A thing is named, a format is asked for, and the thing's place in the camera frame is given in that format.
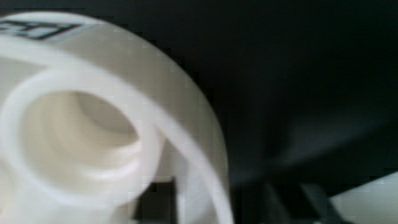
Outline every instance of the white plastic spool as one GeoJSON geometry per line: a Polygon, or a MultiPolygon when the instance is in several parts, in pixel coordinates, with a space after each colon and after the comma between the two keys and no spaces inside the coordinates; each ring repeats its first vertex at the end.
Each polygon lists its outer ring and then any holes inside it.
{"type": "Polygon", "coordinates": [[[220,128],[176,63],[85,16],[3,19],[80,26],[43,40],[0,34],[0,223],[126,224],[176,178],[179,223],[233,224],[220,128]]]}

